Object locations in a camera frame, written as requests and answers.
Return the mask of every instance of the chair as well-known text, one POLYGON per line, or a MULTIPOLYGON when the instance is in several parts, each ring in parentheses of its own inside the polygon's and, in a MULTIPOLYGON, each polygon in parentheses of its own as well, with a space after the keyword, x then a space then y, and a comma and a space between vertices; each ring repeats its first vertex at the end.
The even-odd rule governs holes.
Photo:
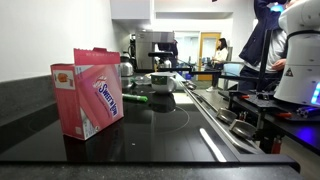
MULTIPOLYGON (((222 74, 225 76, 240 76, 240 71, 243 67, 241 62, 228 62, 224 64, 222 74)), ((229 85, 229 80, 224 79, 223 90, 227 90, 229 85)))
POLYGON ((228 49, 228 55, 227 55, 226 61, 231 61, 233 47, 229 46, 227 49, 228 49))

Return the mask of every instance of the coffee machine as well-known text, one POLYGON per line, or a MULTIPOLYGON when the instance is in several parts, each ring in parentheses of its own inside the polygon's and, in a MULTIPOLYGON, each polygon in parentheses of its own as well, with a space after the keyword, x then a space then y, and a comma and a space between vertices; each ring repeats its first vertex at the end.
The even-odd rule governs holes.
POLYGON ((156 71, 160 68, 172 68, 171 61, 169 58, 174 57, 174 54, 170 51, 167 52, 150 52, 148 53, 149 57, 158 57, 160 58, 157 64, 155 65, 156 71))
POLYGON ((136 32, 136 61, 138 69, 155 70, 155 57, 149 53, 155 52, 156 46, 167 47, 174 42, 174 32, 136 32))

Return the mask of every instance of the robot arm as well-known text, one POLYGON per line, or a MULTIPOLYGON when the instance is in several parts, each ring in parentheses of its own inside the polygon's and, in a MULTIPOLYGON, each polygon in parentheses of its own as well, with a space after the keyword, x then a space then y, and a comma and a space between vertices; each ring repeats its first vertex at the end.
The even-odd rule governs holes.
POLYGON ((320 1, 298 1, 281 14, 279 24, 288 35, 304 30, 319 30, 320 1))
POLYGON ((279 24, 288 35, 289 49, 274 97, 320 107, 320 0, 295 2, 281 14, 279 24))

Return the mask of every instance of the stove top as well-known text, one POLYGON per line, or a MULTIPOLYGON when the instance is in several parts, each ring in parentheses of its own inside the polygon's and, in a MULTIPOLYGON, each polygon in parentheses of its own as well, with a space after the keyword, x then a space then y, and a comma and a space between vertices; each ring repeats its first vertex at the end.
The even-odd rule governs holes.
POLYGON ((24 126, 17 121, 16 126, 0 127, 11 127, 1 136, 6 146, 0 149, 0 161, 238 162, 182 86, 168 95, 156 94, 151 86, 136 86, 123 93, 149 100, 124 100, 124 117, 87 141, 63 135, 59 120, 52 120, 57 117, 52 107, 48 113, 25 117, 24 126), (42 128, 33 127, 45 122, 42 128))

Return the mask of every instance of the blue light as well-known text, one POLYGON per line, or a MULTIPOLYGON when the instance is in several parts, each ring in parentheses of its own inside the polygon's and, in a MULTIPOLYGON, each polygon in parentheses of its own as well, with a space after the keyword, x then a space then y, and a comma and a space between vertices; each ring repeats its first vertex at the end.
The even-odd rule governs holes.
POLYGON ((320 82, 317 84, 316 90, 313 93, 312 99, 311 99, 311 103, 312 104, 319 104, 318 98, 319 98, 319 92, 320 92, 320 82))
POLYGON ((316 97, 313 97, 312 100, 311 100, 311 103, 312 103, 312 104, 316 104, 316 102, 317 102, 317 98, 316 98, 316 97))
POLYGON ((319 90, 316 90, 313 94, 313 97, 318 97, 319 96, 319 90))
POLYGON ((281 5, 275 5, 275 6, 272 6, 270 10, 275 12, 283 12, 284 9, 283 9, 283 6, 281 5))
POLYGON ((312 143, 314 143, 314 136, 317 133, 318 132, 313 128, 301 127, 301 128, 299 128, 299 131, 297 132, 297 135, 298 135, 299 138, 301 138, 304 141, 312 144, 312 143))

